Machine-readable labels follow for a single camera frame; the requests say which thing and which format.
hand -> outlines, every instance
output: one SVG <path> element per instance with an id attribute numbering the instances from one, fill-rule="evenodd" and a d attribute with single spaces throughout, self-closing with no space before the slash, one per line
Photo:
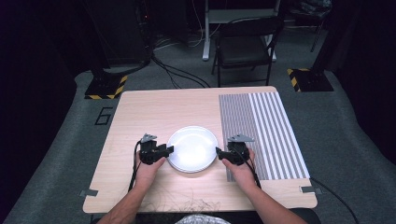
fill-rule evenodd
<path id="1" fill-rule="evenodd" d="M 162 157 L 158 161 L 152 163 L 151 165 L 147 165 L 141 162 L 138 151 L 136 153 L 136 167 L 138 166 L 139 168 L 137 169 L 134 188 L 142 187 L 144 189 L 148 189 L 151 186 L 151 184 L 154 182 L 155 175 L 157 174 L 158 169 L 160 169 L 160 167 L 163 165 L 164 162 L 165 162 L 165 157 Z"/>
<path id="2" fill-rule="evenodd" d="M 250 160 L 247 162 L 250 164 L 251 167 L 254 167 L 254 151 L 249 148 L 248 153 Z M 251 173 L 250 169 L 245 163 L 238 166 L 232 164 L 227 159 L 222 159 L 221 161 L 228 169 L 230 169 L 231 173 L 233 173 L 233 177 L 235 178 L 236 183 L 242 191 L 247 192 L 249 188 L 257 187 L 253 177 L 253 173 Z"/>

gray carpet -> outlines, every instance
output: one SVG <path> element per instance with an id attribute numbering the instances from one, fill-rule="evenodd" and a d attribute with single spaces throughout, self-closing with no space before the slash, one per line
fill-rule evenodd
<path id="1" fill-rule="evenodd" d="M 334 74 L 326 72 L 334 87 L 331 92 L 295 92 L 291 86 L 287 69 L 310 67 L 324 35 L 316 51 L 310 53 L 312 31 L 286 28 L 276 47 L 270 85 L 279 91 L 311 176 L 349 204 L 360 223 L 396 223 L 396 166 L 380 154 L 361 130 Z M 203 62 L 202 48 L 203 43 L 195 48 L 175 44 L 154 52 L 164 63 L 189 71 L 215 87 L 216 78 L 210 75 L 213 57 Z M 253 76 L 264 69 L 256 68 Z M 174 79 L 183 88 L 200 88 L 187 79 Z M 109 129 L 109 124 L 94 123 L 103 107 L 112 107 L 106 110 L 112 118 L 119 101 L 84 100 L 91 80 L 89 72 L 77 76 L 78 91 L 64 125 L 5 223 L 90 222 L 90 216 L 82 211 L 84 198 L 78 194 L 91 183 Z M 150 63 L 129 75 L 124 90 L 173 88 L 169 76 L 157 64 Z M 354 223 L 347 209 L 326 189 L 318 195 L 315 211 L 322 223 Z"/>

chair seat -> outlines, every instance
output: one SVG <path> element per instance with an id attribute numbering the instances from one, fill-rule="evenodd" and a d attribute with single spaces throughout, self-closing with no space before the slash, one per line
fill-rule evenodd
<path id="1" fill-rule="evenodd" d="M 268 64 L 271 61 L 266 45 L 259 36 L 223 38 L 219 47 L 221 48 L 219 60 L 223 68 L 242 64 Z"/>

wooden table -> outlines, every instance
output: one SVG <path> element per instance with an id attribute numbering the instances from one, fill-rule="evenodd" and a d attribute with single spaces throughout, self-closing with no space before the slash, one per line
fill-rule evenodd
<path id="1" fill-rule="evenodd" d="M 105 145 L 83 205 L 86 213 L 108 212 L 126 193 L 133 172 L 134 145 L 144 133 L 157 135 L 159 144 L 186 126 L 211 131 L 224 148 L 219 112 L 219 95 L 276 91 L 274 87 L 126 91 L 112 121 Z M 209 212 L 254 210 L 218 159 L 199 173 L 186 174 L 167 161 L 146 195 L 139 212 Z M 288 208 L 315 207 L 315 194 L 301 193 L 310 180 L 262 180 L 262 188 Z"/>

